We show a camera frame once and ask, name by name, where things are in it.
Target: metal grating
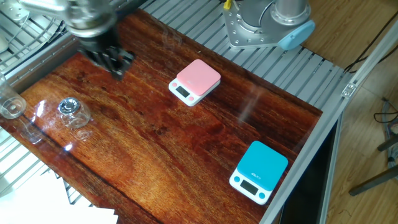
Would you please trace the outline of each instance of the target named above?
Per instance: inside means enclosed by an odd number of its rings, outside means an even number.
[[[48,167],[11,137],[0,130],[0,197],[18,189],[29,178]]]
[[[0,72],[7,74],[41,46],[58,35],[62,22],[47,16],[33,15],[25,23],[18,23],[0,11],[0,34],[10,41],[9,48],[0,54]]]
[[[141,8],[205,47],[319,109],[322,109],[330,95],[325,89],[343,76],[341,68],[303,47],[290,51],[280,47],[232,49],[224,28],[223,6],[219,1],[156,0],[147,1]]]
[[[119,0],[118,4],[127,2],[129,1]],[[350,76],[344,75],[341,68],[302,47],[290,51],[279,47],[232,49],[224,28],[223,7],[218,0],[148,0],[141,8],[205,47],[323,111],[261,220],[262,224],[270,223],[348,103],[340,93],[349,82]],[[5,141],[12,141],[11,139],[9,136],[5,137]],[[14,161],[20,161],[25,156],[24,152],[20,152]],[[5,161],[1,159],[3,155],[0,150],[0,167]],[[89,204],[68,184],[65,187],[71,203],[84,206]]]

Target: clear glass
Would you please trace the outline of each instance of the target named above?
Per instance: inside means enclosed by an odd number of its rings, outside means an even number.
[[[0,74],[0,114],[6,119],[14,119],[26,110],[26,101],[8,85],[6,77]]]
[[[79,109],[72,114],[61,114],[63,124],[70,129],[81,128],[85,126],[91,117],[89,107],[83,102],[79,101]]]

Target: metal bracket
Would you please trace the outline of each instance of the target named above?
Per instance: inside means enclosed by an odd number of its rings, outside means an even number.
[[[349,81],[348,86],[342,92],[342,96],[345,98],[349,98],[352,94],[349,93],[349,86],[354,85],[355,87],[359,86],[365,78],[369,75],[372,69],[379,63],[380,59],[387,54],[389,49],[394,46],[395,43],[398,42],[398,21],[395,22],[394,25],[390,28],[388,33],[383,37],[377,47],[373,50],[373,52],[369,55],[368,59],[362,64],[362,66],[358,69],[355,75]]]
[[[240,10],[234,6],[231,9],[223,9],[228,39],[233,48],[247,49],[277,46],[278,38],[274,37],[274,35],[265,34],[261,27],[253,27],[253,30],[248,29],[239,13],[241,13]]]
[[[132,52],[127,52],[122,48],[110,47],[106,52],[91,52],[84,48],[78,50],[86,58],[90,59],[94,65],[104,68],[112,74],[112,77],[121,81],[124,74],[129,70],[136,55]]]
[[[22,23],[30,16],[17,0],[0,0],[0,11],[15,22]]]
[[[341,96],[344,98],[351,98],[357,88],[358,87],[354,83],[349,83],[346,85],[346,88],[344,88]]]

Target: wooden table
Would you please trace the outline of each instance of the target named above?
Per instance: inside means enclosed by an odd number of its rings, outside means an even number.
[[[258,140],[289,160],[278,189],[322,112],[146,12],[119,31],[137,55],[122,82],[77,54],[26,90],[25,115],[1,126],[119,223],[259,223],[267,205],[233,189],[230,175]],[[168,84],[197,58],[221,84],[187,107]],[[59,118],[69,96],[91,110],[83,128]]]

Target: digital scale display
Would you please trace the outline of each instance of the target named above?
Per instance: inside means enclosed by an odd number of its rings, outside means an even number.
[[[182,87],[178,87],[178,88],[176,88],[175,90],[177,90],[183,97],[187,97],[187,96],[189,96],[189,92],[187,92],[184,88],[182,88]]]
[[[252,193],[253,195],[256,195],[257,191],[259,190],[257,187],[249,184],[249,182],[247,182],[245,180],[242,181],[241,187],[243,187],[245,190]]]

